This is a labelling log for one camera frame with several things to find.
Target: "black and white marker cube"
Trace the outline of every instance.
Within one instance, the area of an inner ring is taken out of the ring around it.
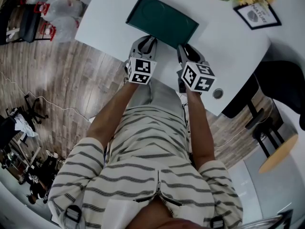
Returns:
[[[128,64],[129,82],[147,84],[152,77],[157,62],[131,57]]]
[[[198,64],[187,62],[182,73],[182,80],[193,92],[208,92],[216,81],[216,77],[208,62]]]

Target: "wooden stool top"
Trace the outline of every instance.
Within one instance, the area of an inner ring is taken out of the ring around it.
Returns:
[[[298,134],[294,134],[291,138],[279,146],[277,150],[271,156],[269,156],[269,158],[260,167],[259,173],[270,171],[281,163],[282,160],[290,153],[290,150],[295,146],[298,137]]]

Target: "zipper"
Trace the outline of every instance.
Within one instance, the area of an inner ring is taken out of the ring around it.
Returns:
[[[165,201],[171,203],[171,204],[174,204],[174,205],[177,205],[177,206],[182,206],[182,203],[176,201],[176,200],[173,200],[173,199],[170,199],[170,198],[167,198],[165,196],[162,195],[161,193],[161,182],[159,181],[159,171],[158,171],[158,183],[157,183],[157,190],[155,192],[155,194],[153,194],[152,196],[149,196],[149,197],[145,197],[145,198],[136,198],[134,199],[135,202],[138,202],[138,203],[141,203],[141,202],[145,202],[147,200],[150,200],[152,198],[154,198],[156,195],[160,196],[161,198],[163,198]]]

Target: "circular hole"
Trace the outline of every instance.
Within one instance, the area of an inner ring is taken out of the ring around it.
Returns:
[[[215,99],[220,99],[220,98],[223,97],[223,95],[224,95],[224,92],[223,92],[223,90],[220,89],[220,88],[216,89],[216,90],[213,92],[213,98],[215,98]]]

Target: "gray pants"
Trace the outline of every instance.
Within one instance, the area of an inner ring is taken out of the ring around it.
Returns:
[[[184,118],[181,100],[176,91],[154,78],[151,78],[147,85],[141,84],[138,87],[127,108],[150,104],[173,111],[182,119]]]

